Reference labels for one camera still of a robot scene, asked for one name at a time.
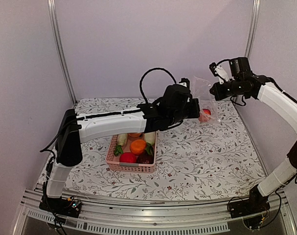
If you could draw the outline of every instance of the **table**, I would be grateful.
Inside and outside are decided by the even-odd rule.
[[[77,113],[130,108],[138,98],[82,99]],[[155,172],[111,171],[105,162],[111,137],[81,144],[83,160],[70,173],[65,189],[139,200],[213,200],[248,194],[264,177],[259,158],[233,104],[218,102],[219,124],[185,120],[160,132]],[[38,180],[45,181],[45,169]]]

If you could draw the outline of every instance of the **clear plastic bag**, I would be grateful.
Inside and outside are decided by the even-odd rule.
[[[200,106],[201,123],[213,123],[219,124],[218,118],[218,104],[214,99],[214,96],[210,94],[209,89],[211,83],[207,80],[195,77],[190,80],[190,89],[194,98],[198,98]]]

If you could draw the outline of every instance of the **floral pattern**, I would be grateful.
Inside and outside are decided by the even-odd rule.
[[[78,113],[130,108],[142,99],[82,99]],[[247,195],[265,174],[248,133],[228,101],[218,102],[219,124],[185,120],[160,132],[154,173],[112,171],[105,158],[111,137],[81,144],[82,162],[65,189],[141,200],[212,200]],[[45,180],[45,170],[39,178]]]

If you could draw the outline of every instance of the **ventilation grille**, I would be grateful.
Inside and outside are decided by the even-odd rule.
[[[53,223],[53,215],[33,209],[28,209],[27,215],[48,223]],[[101,235],[209,235],[219,234],[223,232],[229,232],[227,223],[220,223],[210,226],[199,226],[192,228],[179,228],[179,229],[124,229],[124,228],[110,228],[93,223],[78,221],[76,226],[70,227],[64,225],[64,227],[74,228],[77,230],[90,232]]]

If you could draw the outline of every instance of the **white wall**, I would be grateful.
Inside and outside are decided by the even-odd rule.
[[[164,67],[179,80],[216,81],[208,66],[243,56],[253,1],[58,0],[56,9],[78,98],[140,97],[139,79]],[[143,89],[159,97],[171,78],[161,71]]]
[[[46,0],[0,1],[0,235],[32,188],[70,98]]]
[[[250,64],[254,73],[274,78],[297,99],[297,0],[261,1]],[[285,159],[296,134],[258,101],[250,100],[240,110],[267,169],[272,171]],[[297,223],[297,186],[290,183],[285,191]]]

